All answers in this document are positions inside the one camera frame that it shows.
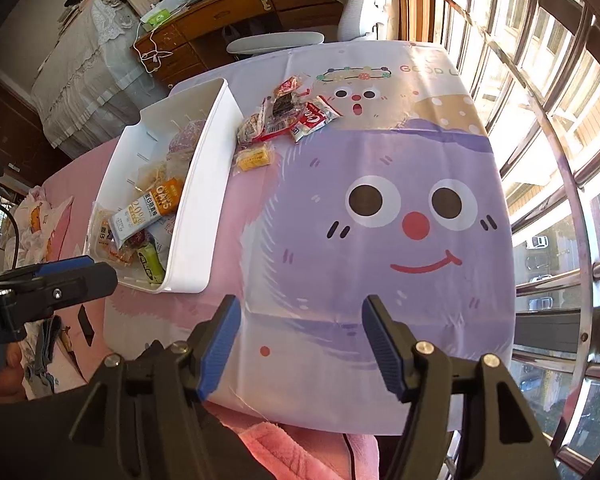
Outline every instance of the white wall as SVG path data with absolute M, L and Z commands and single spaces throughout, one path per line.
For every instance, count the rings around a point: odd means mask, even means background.
M 26 100 L 58 40 L 66 0 L 20 0 L 0 28 L 0 79 Z

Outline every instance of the person's hand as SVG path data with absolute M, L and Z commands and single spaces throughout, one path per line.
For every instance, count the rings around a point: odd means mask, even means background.
M 0 404 L 18 402 L 27 398 L 22 380 L 24 370 L 20 361 L 22 351 L 17 343 L 7 345 L 7 367 L 0 371 Z

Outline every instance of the white office chair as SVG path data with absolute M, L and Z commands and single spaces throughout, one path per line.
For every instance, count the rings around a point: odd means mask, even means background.
M 296 46 L 319 44 L 325 36 L 337 41 L 384 40 L 388 14 L 384 6 L 391 0 L 336 0 L 344 4 L 337 26 L 311 27 L 291 32 L 276 32 L 249 36 L 232 41 L 226 48 L 229 54 L 264 54 Z

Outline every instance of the wooden door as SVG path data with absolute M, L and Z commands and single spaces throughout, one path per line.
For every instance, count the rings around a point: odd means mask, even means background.
M 0 170 L 35 186 L 69 162 L 46 140 L 38 114 L 0 83 Z

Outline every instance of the red dot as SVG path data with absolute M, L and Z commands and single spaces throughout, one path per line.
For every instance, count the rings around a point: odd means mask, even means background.
M 402 230 L 412 240 L 422 240 L 429 234 L 429 219 L 422 213 L 411 211 L 402 219 Z

